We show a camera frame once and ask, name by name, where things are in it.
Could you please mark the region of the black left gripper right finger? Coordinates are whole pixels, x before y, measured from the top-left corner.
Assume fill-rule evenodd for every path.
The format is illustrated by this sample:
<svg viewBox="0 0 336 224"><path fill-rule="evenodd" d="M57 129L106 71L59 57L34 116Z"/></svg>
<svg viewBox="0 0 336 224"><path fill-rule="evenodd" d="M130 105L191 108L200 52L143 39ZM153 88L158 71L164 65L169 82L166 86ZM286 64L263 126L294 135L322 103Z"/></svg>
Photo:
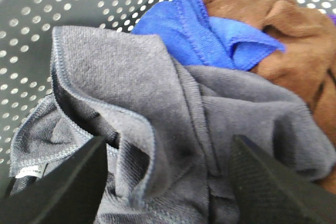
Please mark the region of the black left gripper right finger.
<svg viewBox="0 0 336 224"><path fill-rule="evenodd" d="M233 136L229 180L240 223L335 223L335 195L308 182L243 135Z"/></svg>

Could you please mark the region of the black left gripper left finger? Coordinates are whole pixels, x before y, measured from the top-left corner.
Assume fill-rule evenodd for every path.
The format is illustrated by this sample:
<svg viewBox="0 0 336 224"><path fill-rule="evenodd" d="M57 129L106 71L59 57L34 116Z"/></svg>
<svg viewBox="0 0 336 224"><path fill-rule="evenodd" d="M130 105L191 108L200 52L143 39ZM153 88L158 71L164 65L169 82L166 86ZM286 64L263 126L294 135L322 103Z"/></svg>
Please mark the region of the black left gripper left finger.
<svg viewBox="0 0 336 224"><path fill-rule="evenodd" d="M93 137L47 176L1 202L1 223L93 223L107 180L106 141Z"/></svg>

